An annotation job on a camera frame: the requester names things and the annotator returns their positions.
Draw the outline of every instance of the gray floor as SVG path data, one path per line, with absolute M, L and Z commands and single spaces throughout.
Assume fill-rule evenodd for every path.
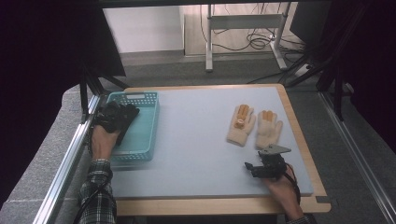
M 205 72 L 203 57 L 186 58 L 180 52 L 129 54 L 122 55 L 122 59 L 127 77 L 121 77 L 120 80 L 134 87 L 245 84 L 279 72 L 272 54 L 217 55 L 213 73 Z M 257 83 L 275 83 L 279 79 L 280 76 L 273 76 Z M 332 202 L 331 212 L 314 216 L 318 223 L 387 223 L 373 191 L 367 186 L 315 89 L 317 79 L 311 77 L 297 87 L 287 89 Z M 109 90 L 120 90 L 111 83 L 103 83 Z M 0 223 L 32 223 L 73 138 L 80 113 L 79 89 L 75 87 L 65 93 L 60 114 L 36 158 L 4 204 Z M 392 174 L 396 169 L 395 154 L 365 122 L 347 97 L 343 101 L 343 115 L 345 125 L 378 182 L 390 198 L 396 198 L 396 179 Z M 50 223 L 70 223 L 73 220 L 78 210 L 78 189 L 84 180 L 89 159 L 86 150 L 82 149 Z

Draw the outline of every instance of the black curtain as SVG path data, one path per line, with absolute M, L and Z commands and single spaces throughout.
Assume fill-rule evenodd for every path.
M 360 1 L 332 1 L 323 38 L 330 35 Z M 354 89 L 351 102 L 394 152 L 396 138 L 396 1 L 370 3 L 337 64 Z M 317 55 L 326 58 L 331 53 Z
M 93 76 L 125 76 L 101 8 L 8 2 L 0 7 L 0 204 L 38 151 L 64 92 L 87 71 L 82 67 Z

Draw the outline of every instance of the metal frame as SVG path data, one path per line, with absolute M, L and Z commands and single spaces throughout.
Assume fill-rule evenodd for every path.
M 396 223 L 396 209 L 393 205 L 392 199 L 388 196 L 384 187 L 376 178 L 373 170 L 367 163 L 366 159 L 364 159 L 364 156 L 361 154 L 359 146 L 356 144 L 352 134 L 349 132 L 349 129 L 347 128 L 345 123 L 341 121 L 337 117 L 336 113 L 334 113 L 334 111 L 332 110 L 332 100 L 328 95 L 322 92 L 319 93 L 319 97 L 325 104 L 327 112 L 329 113 L 335 128 L 340 133 L 341 137 L 346 143 L 346 147 L 349 150 L 350 156 L 352 157 L 353 161 L 361 172 L 361 176 L 366 182 L 368 189 L 372 192 L 373 197 L 375 198 L 378 207 L 382 211 L 385 219 L 388 223 Z
M 212 30 L 219 29 L 253 29 L 253 28 L 277 28 L 275 38 L 270 42 L 271 50 L 275 55 L 280 70 L 288 67 L 279 50 L 279 42 L 285 29 L 286 20 L 289 16 L 291 2 L 288 2 L 282 14 L 267 15 L 239 15 L 239 16 L 212 16 L 212 6 L 207 6 L 207 42 L 206 42 L 206 72 L 213 71 Z
M 92 120 L 93 115 L 98 108 L 101 100 L 104 98 L 103 95 L 97 96 L 94 95 L 89 103 L 89 116 L 87 120 L 79 124 L 76 130 L 75 135 L 69 145 L 69 148 L 64 155 L 64 159 L 56 173 L 52 184 L 49 187 L 49 191 L 47 192 L 46 197 L 44 198 L 43 203 L 40 206 L 40 209 L 35 216 L 35 220 L 33 223 L 48 223 L 50 216 L 54 210 L 56 203 L 60 197 L 61 191 L 64 188 L 64 182 L 66 181 L 69 173 L 73 167 L 73 164 L 76 160 L 76 156 L 78 151 L 81 149 L 81 146 L 84 143 L 86 132 L 88 131 Z

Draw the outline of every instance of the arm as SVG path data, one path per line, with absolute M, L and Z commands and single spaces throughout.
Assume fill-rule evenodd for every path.
M 293 171 L 289 166 L 286 173 L 292 176 L 295 180 Z M 308 217 L 303 213 L 303 209 L 297 202 L 297 196 L 294 191 L 293 185 L 285 177 L 281 176 L 278 180 L 272 178 L 264 178 L 262 180 L 265 186 L 270 190 L 274 199 L 279 202 L 279 204 L 285 210 L 286 216 L 289 221 L 288 224 L 305 224 L 309 223 Z
M 117 205 L 110 184 L 113 173 L 108 160 L 119 133 L 107 133 L 100 125 L 93 129 L 92 162 L 87 179 L 79 191 L 78 200 L 80 206 L 87 204 L 87 207 L 78 223 L 116 222 Z

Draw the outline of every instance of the wrist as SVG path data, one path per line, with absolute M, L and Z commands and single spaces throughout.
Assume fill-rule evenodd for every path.
M 297 201 L 287 200 L 285 202 L 282 202 L 281 205 L 290 221 L 299 219 L 304 216 L 303 209 L 297 203 Z

